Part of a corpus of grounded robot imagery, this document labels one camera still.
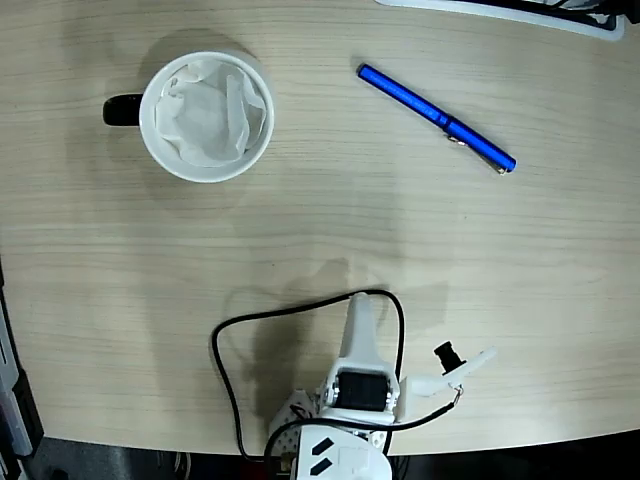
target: mug handle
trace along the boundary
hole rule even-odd
[[[140,125],[141,101],[141,93],[111,97],[102,106],[102,120],[113,127],[137,127]]]

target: tissue paper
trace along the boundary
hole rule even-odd
[[[156,104],[160,136],[199,167],[239,160],[258,140],[265,116],[264,99],[247,73],[215,59],[174,73]]]

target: black cable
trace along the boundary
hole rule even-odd
[[[356,293],[366,293],[367,295],[382,295],[384,297],[387,297],[389,300],[391,300],[391,302],[395,306],[396,312],[398,315],[398,350],[396,353],[395,375],[398,378],[398,381],[400,381],[400,373],[402,370],[402,356],[404,352],[404,334],[405,334],[404,311],[402,310],[402,305],[400,303],[400,300],[398,300],[398,297],[396,297],[393,293],[387,290],[382,290],[377,288],[358,290],[355,292],[345,293],[342,295],[338,295],[337,297],[328,298],[326,300],[320,300],[318,302],[308,303],[305,305],[283,308],[280,310],[272,310],[269,312],[241,315],[239,317],[225,320],[213,330],[213,333],[211,334],[211,349],[213,350],[213,357],[216,361],[218,370],[220,371],[220,376],[222,377],[222,381],[227,390],[227,394],[229,395],[229,401],[231,402],[231,410],[233,412],[233,421],[235,424],[236,442],[238,443],[238,450],[240,451],[240,455],[245,460],[249,462],[262,462],[265,460],[265,458],[259,457],[259,456],[251,456],[247,453],[247,451],[244,448],[244,442],[242,441],[242,424],[240,423],[240,410],[238,408],[238,401],[236,400],[236,396],[233,393],[233,387],[231,386],[229,375],[227,374],[227,371],[225,370],[224,365],[222,364],[222,358],[220,357],[220,349],[218,347],[218,337],[220,336],[220,332],[222,332],[222,330],[224,330],[227,327],[230,327],[232,325],[235,325],[241,322],[248,322],[252,320],[262,320],[266,318],[283,317],[286,315],[294,315],[297,313],[303,313],[303,312],[308,312],[310,310],[315,310],[317,308],[327,307],[329,305],[333,305],[333,304],[348,300]],[[296,421],[299,422],[299,421],[307,421],[307,420],[322,420],[322,419],[301,419]],[[391,442],[390,437],[391,437],[391,433],[387,435],[387,443]],[[387,454],[387,452],[388,452],[388,448],[386,449],[386,451],[383,450],[383,453],[385,455]]]
[[[376,425],[371,423],[363,423],[363,422],[350,422],[347,420],[336,420],[333,418],[305,418],[303,420],[294,420],[293,422],[285,423],[284,425],[280,425],[269,437],[267,441],[267,445],[264,448],[264,462],[267,470],[267,480],[272,480],[276,478],[273,472],[273,462],[271,461],[271,454],[273,452],[273,447],[278,440],[278,437],[282,435],[284,432],[293,427],[301,427],[303,425],[324,425],[328,427],[342,427],[342,428],[356,428],[359,430],[375,430],[378,432],[400,432],[403,430],[409,430],[411,428],[420,427],[426,423],[429,423],[445,413],[449,410],[453,409],[458,403],[460,396],[462,395],[462,391],[458,391],[453,401],[449,402],[443,407],[440,407],[435,412],[430,413],[429,415],[419,418],[418,420],[413,420],[412,422],[407,423],[399,423],[392,425]]]
[[[569,17],[569,16],[584,16],[590,14],[603,14],[603,15],[615,15],[617,11],[613,8],[614,1],[604,0],[598,5],[594,5],[589,8],[560,8],[563,4],[558,5],[560,2],[556,2],[555,5],[545,5],[543,3],[530,2],[527,0],[463,0],[470,3],[477,3],[481,5],[490,5],[494,7],[510,8],[513,10],[521,10],[523,12],[547,14],[557,17]]]

